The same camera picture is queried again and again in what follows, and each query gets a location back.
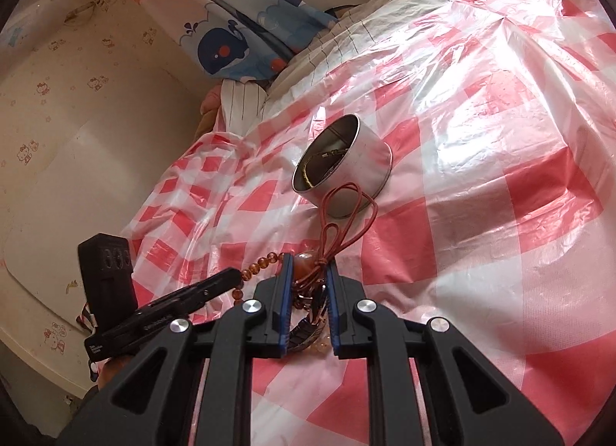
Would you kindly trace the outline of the round metal tin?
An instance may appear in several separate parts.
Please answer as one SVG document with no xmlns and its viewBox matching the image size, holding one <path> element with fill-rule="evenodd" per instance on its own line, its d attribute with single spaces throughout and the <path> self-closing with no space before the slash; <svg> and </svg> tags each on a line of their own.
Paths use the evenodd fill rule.
<svg viewBox="0 0 616 446">
<path fill-rule="evenodd" d="M 356 204 L 368 206 L 390 178 L 393 151 L 355 114 L 344 115 L 318 134 L 295 168 L 292 189 L 316 207 L 332 189 L 346 183 L 363 192 L 344 188 L 327 205 L 334 219 L 349 216 Z"/>
</svg>

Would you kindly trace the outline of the red white checkered plastic sheet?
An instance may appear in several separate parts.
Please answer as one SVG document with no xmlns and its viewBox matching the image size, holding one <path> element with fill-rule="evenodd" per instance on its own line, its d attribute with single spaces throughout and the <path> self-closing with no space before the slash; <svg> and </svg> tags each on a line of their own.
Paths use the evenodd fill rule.
<svg viewBox="0 0 616 446">
<path fill-rule="evenodd" d="M 574 444 L 615 384 L 615 31 L 598 0 L 456 0 L 361 22 L 248 133 L 179 157 L 129 224 L 147 303 L 314 248 L 295 165 L 336 119 L 393 152 L 343 275 L 412 321 L 448 318 Z"/>
</svg>

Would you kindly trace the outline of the white striped pillow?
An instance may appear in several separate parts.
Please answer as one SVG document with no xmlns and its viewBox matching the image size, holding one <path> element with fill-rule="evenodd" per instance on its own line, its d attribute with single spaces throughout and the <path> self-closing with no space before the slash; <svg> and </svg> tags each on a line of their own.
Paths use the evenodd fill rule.
<svg viewBox="0 0 616 446">
<path fill-rule="evenodd" d="M 221 114 L 226 131 L 245 136 L 263 119 L 266 91 L 254 82 L 223 80 L 220 89 Z"/>
</svg>

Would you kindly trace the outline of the white striped bed sheet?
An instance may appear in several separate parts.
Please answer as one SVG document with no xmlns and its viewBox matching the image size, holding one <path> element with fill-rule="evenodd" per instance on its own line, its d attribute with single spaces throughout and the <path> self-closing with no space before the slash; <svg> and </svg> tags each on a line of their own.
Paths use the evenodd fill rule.
<svg viewBox="0 0 616 446">
<path fill-rule="evenodd" d="M 314 38 L 271 84 L 262 111 L 275 115 L 309 91 L 328 72 L 376 50 L 405 25 L 457 0 L 371 0 L 346 12 L 327 32 Z"/>
</svg>

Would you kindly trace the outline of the whale print blue curtain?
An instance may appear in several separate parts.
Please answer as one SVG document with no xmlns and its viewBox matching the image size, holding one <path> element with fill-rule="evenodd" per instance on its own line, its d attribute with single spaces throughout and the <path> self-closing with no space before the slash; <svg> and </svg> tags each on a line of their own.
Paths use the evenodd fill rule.
<svg viewBox="0 0 616 446">
<path fill-rule="evenodd" d="M 133 0 L 210 77 L 273 79 L 334 16 L 303 0 Z"/>
</svg>

